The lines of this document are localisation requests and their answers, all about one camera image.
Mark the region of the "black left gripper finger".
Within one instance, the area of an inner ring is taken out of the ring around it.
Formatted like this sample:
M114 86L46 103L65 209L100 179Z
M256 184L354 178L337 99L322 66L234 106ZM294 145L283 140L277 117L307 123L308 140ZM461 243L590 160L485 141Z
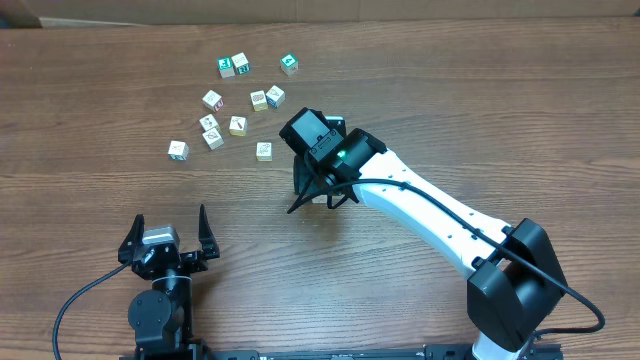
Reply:
M220 257L220 249L211 230L206 209L203 204L199 208L199 228L198 241L206 259L215 259Z
M129 263L133 260L136 249L142 243L144 224L144 215L137 214L128 234L118 248L118 261L120 263Z

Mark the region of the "wooden block red number 3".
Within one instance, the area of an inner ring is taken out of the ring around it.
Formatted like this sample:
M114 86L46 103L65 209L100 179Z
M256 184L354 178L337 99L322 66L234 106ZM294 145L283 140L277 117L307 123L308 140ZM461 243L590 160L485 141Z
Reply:
M312 203L314 204L326 204L326 196L318 196L312 199Z

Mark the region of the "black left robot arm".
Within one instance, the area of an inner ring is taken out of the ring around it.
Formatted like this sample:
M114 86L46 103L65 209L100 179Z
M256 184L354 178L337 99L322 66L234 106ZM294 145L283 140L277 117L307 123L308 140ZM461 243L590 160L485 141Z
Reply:
M135 359L212 359L205 341L194 337L192 275L220 256L204 207L199 208L199 250L182 252L171 225L144 228L138 214L118 249L118 261L151 282L131 301L128 322L135 332Z

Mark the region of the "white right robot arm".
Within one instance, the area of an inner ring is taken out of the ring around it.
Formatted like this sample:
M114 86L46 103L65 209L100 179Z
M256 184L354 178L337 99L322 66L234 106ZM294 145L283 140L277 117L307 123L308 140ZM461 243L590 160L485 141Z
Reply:
M567 294L566 278L546 231L530 219L516 226L459 202L409 169L390 149L340 148L317 161L296 155L301 206L319 194L341 195L379 210L443 255L466 282L467 314L479 331L470 359L526 359L535 355L539 325Z

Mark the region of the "wooden block yellow letter L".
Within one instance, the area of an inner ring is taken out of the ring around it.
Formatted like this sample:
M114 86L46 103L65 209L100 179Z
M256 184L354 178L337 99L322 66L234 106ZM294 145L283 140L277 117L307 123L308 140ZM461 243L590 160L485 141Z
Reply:
M271 161L273 155L271 142L256 143L256 158L258 161Z

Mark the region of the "wooden block blue letter M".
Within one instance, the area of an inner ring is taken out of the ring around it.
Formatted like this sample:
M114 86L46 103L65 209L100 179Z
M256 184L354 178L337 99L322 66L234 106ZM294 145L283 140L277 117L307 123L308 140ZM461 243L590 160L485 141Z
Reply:
M285 92L277 85L273 85L265 92L267 103L274 108L278 108L286 99Z

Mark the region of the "wooden block yellow letter B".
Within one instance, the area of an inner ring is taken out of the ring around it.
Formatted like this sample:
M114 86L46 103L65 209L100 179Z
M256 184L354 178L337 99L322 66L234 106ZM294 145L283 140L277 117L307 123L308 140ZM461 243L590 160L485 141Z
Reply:
M247 119L240 116L232 116L229 123L229 132L234 136L245 136L247 134Z

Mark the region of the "wooden block yellow oval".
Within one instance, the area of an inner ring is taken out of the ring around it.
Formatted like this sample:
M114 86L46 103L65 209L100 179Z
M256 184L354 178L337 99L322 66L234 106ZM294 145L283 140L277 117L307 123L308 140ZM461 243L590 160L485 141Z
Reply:
M250 94L251 103L255 112L263 111L268 108L268 101L264 91L255 91Z

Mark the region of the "wooden block green J side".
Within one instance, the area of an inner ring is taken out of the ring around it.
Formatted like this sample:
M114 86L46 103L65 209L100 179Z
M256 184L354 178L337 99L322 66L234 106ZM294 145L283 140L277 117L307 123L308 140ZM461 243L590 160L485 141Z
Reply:
M172 160L185 161L189 155L189 146L186 142L172 140L167 154Z

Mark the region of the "wooden block number 2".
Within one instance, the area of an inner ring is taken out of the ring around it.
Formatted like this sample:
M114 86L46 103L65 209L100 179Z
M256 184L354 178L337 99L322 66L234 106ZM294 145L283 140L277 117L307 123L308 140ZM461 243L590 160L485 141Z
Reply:
M224 144L224 140L216 128L204 132L202 137L211 150L215 150Z

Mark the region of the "wooden block yellow sided small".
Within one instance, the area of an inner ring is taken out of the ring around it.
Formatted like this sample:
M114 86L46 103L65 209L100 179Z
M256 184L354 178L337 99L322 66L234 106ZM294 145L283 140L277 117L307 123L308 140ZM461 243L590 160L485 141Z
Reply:
M211 129L220 131L220 125L212 114L200 118L199 123L204 132L210 131Z

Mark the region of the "wooden block green number 4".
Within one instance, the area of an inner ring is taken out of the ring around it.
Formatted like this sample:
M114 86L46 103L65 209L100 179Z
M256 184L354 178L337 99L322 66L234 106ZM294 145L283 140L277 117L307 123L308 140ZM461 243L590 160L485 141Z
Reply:
M288 53L280 59L280 67L287 76L291 76L299 70L299 61L292 53Z

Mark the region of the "wooden block red letter U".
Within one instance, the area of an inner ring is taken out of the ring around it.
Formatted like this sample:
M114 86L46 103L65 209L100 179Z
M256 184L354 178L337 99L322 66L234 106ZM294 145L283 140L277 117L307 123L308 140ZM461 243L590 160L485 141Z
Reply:
M221 95L213 90L209 90L202 98L203 104L213 112L219 111L224 106L224 100Z

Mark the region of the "wooden block teal letter R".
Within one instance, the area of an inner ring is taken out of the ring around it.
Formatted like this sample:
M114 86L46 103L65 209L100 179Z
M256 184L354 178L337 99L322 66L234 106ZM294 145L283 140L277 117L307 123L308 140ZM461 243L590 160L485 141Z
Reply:
M251 70L250 63L243 52L233 55L231 60L238 75L246 74Z

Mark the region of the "wooden block green top J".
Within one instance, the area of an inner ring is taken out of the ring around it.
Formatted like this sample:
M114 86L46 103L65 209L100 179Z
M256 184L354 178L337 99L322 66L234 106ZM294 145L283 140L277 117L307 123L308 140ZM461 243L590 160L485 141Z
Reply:
M217 59L217 66L222 78L233 77L235 69L230 57L222 57Z

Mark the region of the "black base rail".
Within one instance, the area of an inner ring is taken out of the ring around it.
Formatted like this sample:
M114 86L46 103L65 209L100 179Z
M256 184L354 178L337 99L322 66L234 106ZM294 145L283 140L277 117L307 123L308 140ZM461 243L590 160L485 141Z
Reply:
M472 360L470 344L426 345L414 349L335 350L260 353L256 350L212 351L197 345L194 350L147 356L142 351L120 360L203 359L203 360Z

